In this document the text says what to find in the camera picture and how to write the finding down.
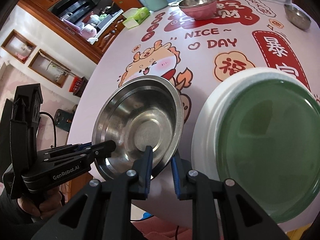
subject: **red circle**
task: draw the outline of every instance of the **red circle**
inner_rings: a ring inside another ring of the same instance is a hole
[[[159,26],[159,23],[156,23],[156,24],[151,25],[151,26],[147,29],[147,32],[151,32],[151,31],[155,30],[156,28],[158,28],[158,26]]]
[[[158,22],[160,22],[162,20],[162,17],[156,18],[153,20],[153,22],[151,24],[156,24]]]
[[[155,18],[160,18],[160,17],[162,17],[163,15],[165,15],[165,12],[159,13]]]
[[[153,31],[152,32],[148,32],[146,35],[144,35],[142,37],[141,41],[142,42],[143,41],[147,41],[147,40],[151,39],[153,35],[155,35],[155,32],[153,32]]]

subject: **stainless steel bowl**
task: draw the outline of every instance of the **stainless steel bowl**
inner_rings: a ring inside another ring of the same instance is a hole
[[[310,28],[311,20],[304,12],[288,4],[284,5],[284,10],[289,22],[291,22],[294,26],[302,30],[307,30]]]
[[[183,0],[179,3],[179,7],[182,9],[196,8],[214,1],[216,0]]]
[[[97,117],[92,143],[116,142],[107,159],[95,161],[104,179],[114,179],[132,168],[147,145],[153,147],[152,176],[157,176],[177,150],[183,127],[180,95],[166,79],[135,78],[107,100]]]

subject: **black sleeve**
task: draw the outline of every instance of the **black sleeve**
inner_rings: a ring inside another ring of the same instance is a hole
[[[0,234],[4,240],[30,240],[45,221],[32,223],[29,214],[11,200],[4,190],[0,196]]]

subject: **tissue box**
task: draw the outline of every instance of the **tissue box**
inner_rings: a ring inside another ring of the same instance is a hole
[[[148,18],[149,15],[150,15],[150,12],[147,9],[147,7],[142,7],[140,9],[131,8],[123,14],[123,16],[126,17],[127,19],[122,23],[128,29],[131,29],[133,27],[140,25],[145,19]]]

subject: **black cable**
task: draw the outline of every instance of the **black cable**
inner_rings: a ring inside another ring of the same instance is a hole
[[[147,218],[143,218],[143,219],[139,219],[139,220],[130,220],[130,221],[131,221],[131,222],[144,221],[144,220],[147,220],[147,219],[152,218],[152,217],[154,217],[154,215],[149,216],[149,217],[147,217]]]
[[[57,133],[56,133],[56,125],[54,124],[54,119],[52,117],[51,114],[47,113],[47,112],[40,112],[39,114],[45,114],[47,116],[49,116],[52,120],[52,124],[53,124],[53,134],[54,134],[54,147],[57,147]]]
[[[174,239],[175,240],[178,240],[178,230],[179,230],[179,226],[177,226],[177,229],[176,229],[176,234],[174,236]]]

